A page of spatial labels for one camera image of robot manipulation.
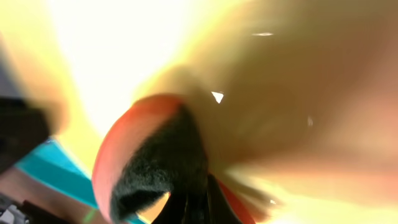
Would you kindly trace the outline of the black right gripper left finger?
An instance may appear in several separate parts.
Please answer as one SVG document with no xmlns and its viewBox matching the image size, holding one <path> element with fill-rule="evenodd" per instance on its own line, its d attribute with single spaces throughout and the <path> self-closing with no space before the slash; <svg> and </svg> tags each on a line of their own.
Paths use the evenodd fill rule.
<svg viewBox="0 0 398 224">
<path fill-rule="evenodd" d="M 170 193 L 165 206 L 152 224 L 182 224 L 187 202 L 188 194 Z"/>
</svg>

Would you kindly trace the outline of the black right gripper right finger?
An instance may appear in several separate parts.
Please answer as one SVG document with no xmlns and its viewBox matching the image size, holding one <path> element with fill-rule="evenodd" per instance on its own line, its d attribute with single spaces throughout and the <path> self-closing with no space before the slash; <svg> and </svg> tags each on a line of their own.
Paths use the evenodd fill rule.
<svg viewBox="0 0 398 224">
<path fill-rule="evenodd" d="M 242 224 L 227 202 L 216 178 L 211 174 L 208 175 L 206 195 L 209 224 Z"/>
</svg>

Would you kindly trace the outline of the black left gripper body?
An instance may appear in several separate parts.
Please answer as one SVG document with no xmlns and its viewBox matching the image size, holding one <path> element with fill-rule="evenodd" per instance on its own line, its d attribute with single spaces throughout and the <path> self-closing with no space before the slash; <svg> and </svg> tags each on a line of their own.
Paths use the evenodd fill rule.
<svg viewBox="0 0 398 224">
<path fill-rule="evenodd" d="M 50 136 L 44 112 L 24 100 L 1 98 L 1 172 L 28 155 Z"/>
</svg>

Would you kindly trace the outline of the pink cleaning sponge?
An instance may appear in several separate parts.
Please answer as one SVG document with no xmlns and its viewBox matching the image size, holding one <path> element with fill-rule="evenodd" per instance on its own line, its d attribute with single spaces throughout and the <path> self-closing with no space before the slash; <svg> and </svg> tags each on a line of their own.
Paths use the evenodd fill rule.
<svg viewBox="0 0 398 224">
<path fill-rule="evenodd" d="M 162 94 L 135 102 L 113 124 L 96 156 L 92 184 L 111 223 L 123 223 L 175 192 L 188 194 L 182 224 L 207 224 L 209 174 L 195 118 L 180 96 Z M 236 216 L 252 223 L 235 194 L 216 180 Z"/>
</svg>

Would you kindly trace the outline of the yellow plate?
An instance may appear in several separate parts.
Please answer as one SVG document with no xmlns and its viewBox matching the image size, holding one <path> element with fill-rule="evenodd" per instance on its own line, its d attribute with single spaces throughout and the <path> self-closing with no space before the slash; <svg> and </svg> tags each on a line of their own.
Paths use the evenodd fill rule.
<svg viewBox="0 0 398 224">
<path fill-rule="evenodd" d="M 113 124 L 178 95 L 253 223 L 397 222 L 396 1 L 2 1 L 1 53 L 91 182 Z"/>
</svg>

